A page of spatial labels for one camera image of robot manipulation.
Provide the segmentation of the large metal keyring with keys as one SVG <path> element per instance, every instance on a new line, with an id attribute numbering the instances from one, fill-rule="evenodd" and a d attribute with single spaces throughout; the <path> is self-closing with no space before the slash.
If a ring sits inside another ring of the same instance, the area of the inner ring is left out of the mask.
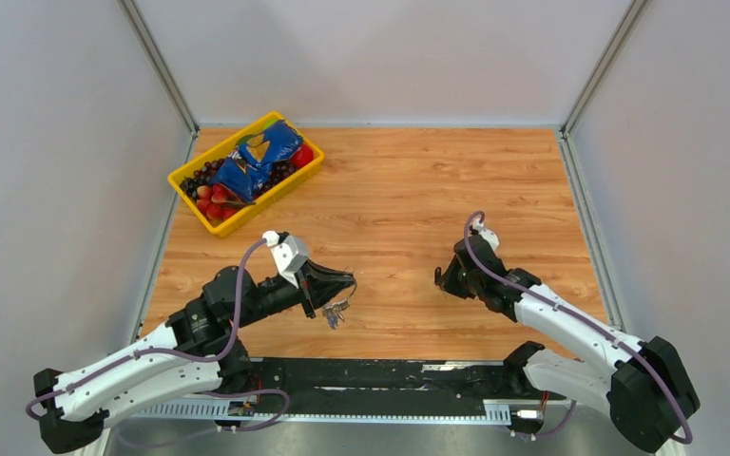
<path id="1" fill-rule="evenodd" d="M 351 299 L 355 295 L 357 288 L 357 280 L 355 277 L 352 277 L 351 283 L 341 290 L 342 296 L 338 295 L 336 300 L 328 302 L 321 307 L 321 314 L 332 330 L 336 330 L 345 321 L 343 314 L 350 308 Z"/>

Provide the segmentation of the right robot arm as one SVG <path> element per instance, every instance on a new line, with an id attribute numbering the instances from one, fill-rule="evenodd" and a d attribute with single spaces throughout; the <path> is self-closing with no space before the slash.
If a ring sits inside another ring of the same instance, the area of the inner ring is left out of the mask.
<path id="1" fill-rule="evenodd" d="M 608 417 L 641 451 L 656 452 L 676 438 L 701 401 L 673 344 L 616 330 L 558 296 L 539 277 L 508 269 L 495 244 L 472 234 L 453 246 L 434 283 L 460 298 L 476 298 L 497 314 L 544 333 L 573 353 L 568 359 L 526 343 L 504 374 L 510 392 L 553 392 Z"/>

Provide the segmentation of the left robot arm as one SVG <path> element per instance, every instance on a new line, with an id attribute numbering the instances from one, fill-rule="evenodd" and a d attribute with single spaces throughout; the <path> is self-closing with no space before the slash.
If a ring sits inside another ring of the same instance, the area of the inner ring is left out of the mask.
<path id="1" fill-rule="evenodd" d="M 354 290 L 351 272 L 305 261 L 292 284 L 280 275 L 260 283 L 239 266 L 221 269 L 202 293 L 154 331 L 90 366 L 33 377 L 42 441 L 54 454 L 85 447 L 129 415 L 192 393 L 236 394 L 258 384 L 253 363 L 232 334 L 299 306 L 313 318 L 336 318 L 333 299 Z"/>

